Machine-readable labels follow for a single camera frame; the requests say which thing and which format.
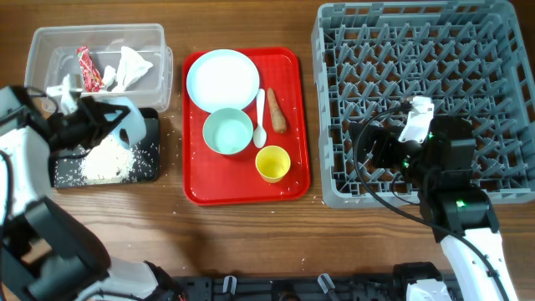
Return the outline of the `yellow plastic cup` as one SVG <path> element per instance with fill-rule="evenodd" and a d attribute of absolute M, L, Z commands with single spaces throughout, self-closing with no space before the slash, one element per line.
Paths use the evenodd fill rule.
<path fill-rule="evenodd" d="M 269 145 L 257 153 L 255 167 L 264 181 L 277 183 L 288 174 L 291 158 L 282 147 Z"/>

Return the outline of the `white plastic spoon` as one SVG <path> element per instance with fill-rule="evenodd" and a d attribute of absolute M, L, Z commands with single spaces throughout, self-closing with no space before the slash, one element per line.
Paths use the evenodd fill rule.
<path fill-rule="evenodd" d="M 257 127 L 253 131 L 253 144 L 261 149 L 267 142 L 267 132 L 263 128 L 264 108 L 266 101 L 266 92 L 264 89 L 259 89 L 256 97 L 256 115 L 257 115 Z"/>

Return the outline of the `pile of white rice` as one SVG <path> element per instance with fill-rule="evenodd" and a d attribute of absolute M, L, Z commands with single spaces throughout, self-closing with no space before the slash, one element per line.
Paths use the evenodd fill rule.
<path fill-rule="evenodd" d="M 114 184 L 129 178 L 134 153 L 109 135 L 80 163 L 80 175 L 87 185 Z"/>

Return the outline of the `white round plate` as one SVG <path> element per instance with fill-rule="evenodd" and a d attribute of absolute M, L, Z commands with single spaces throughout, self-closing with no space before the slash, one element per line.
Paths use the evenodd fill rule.
<path fill-rule="evenodd" d="M 260 74 L 245 54 L 231 49 L 217 49 L 202 54 L 186 74 L 186 91 L 201 110 L 243 110 L 256 98 Z"/>

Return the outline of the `light blue bowl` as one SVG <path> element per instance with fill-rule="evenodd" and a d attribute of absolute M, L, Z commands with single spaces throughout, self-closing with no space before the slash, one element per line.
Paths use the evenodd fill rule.
<path fill-rule="evenodd" d="M 109 105 L 126 106 L 130 112 L 110 132 L 110 135 L 125 149 L 133 147 L 145 138 L 145 119 L 140 110 L 126 97 L 104 99 L 103 103 Z"/>

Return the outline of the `orange carrot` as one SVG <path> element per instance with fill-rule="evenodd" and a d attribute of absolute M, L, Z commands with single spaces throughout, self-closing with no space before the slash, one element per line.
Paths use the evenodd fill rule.
<path fill-rule="evenodd" d="M 287 123 L 283 116 L 283 113 L 278 106 L 277 98 L 272 88 L 267 90 L 267 100 L 271 115 L 271 121 L 273 130 L 279 134 L 284 133 L 287 130 Z"/>

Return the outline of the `red snack wrapper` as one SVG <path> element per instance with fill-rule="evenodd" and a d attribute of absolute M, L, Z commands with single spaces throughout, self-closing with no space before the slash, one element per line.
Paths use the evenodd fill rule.
<path fill-rule="evenodd" d="M 89 48 L 87 46 L 80 47 L 76 50 L 76 54 L 79 59 L 85 91 L 100 92 L 104 88 L 104 83 L 90 56 Z"/>

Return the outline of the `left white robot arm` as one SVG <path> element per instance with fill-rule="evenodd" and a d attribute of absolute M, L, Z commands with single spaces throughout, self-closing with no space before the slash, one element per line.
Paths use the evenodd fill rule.
<path fill-rule="evenodd" d="M 145 117 L 125 97 L 98 101 L 64 89 L 45 117 L 34 87 L 1 90 L 1 282 L 21 300 L 186 300 L 186 290 L 147 261 L 112 258 L 53 200 L 52 161 L 91 151 L 114 130 L 144 138 Z"/>

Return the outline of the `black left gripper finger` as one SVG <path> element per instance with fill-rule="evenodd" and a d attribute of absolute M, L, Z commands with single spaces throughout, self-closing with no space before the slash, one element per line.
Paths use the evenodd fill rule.
<path fill-rule="evenodd" d="M 121 147 L 125 147 L 125 142 L 120 138 L 120 126 L 111 128 L 98 128 L 97 130 L 91 130 L 89 134 L 82 139 L 81 145 L 85 149 L 95 148 L 100 145 L 104 140 L 112 140 Z"/>
<path fill-rule="evenodd" d="M 121 121 L 130 113 L 126 105 L 112 105 L 94 99 L 82 99 L 81 109 L 91 121 Z"/>

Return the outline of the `mint green bowl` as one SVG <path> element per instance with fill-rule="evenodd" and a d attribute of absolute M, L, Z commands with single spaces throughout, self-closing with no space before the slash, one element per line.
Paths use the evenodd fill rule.
<path fill-rule="evenodd" d="M 247 148 L 252 141 L 253 125 L 242 110 L 225 108 L 211 113 L 202 127 L 205 144 L 214 152 L 231 156 Z"/>

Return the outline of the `white napkin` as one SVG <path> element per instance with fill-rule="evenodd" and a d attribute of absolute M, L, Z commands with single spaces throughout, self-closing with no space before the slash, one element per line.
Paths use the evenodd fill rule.
<path fill-rule="evenodd" d="M 116 86 L 112 92 L 125 92 L 132 84 L 136 83 L 152 67 L 153 63 L 143 59 L 134 49 L 122 46 L 119 66 L 116 72 Z"/>

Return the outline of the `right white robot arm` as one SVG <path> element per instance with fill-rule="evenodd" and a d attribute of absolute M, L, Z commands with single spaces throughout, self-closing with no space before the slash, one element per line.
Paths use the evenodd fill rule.
<path fill-rule="evenodd" d="M 394 168 L 418 188 L 418 217 L 389 204 L 368 182 L 364 189 L 392 212 L 432 229 L 466 300 L 515 300 L 517 294 L 503 258 L 499 222 L 488 195 L 471 184 L 476 140 L 463 119 L 435 117 L 424 142 L 408 141 L 402 128 L 353 123 L 349 127 L 354 161 L 372 155 L 375 168 Z"/>

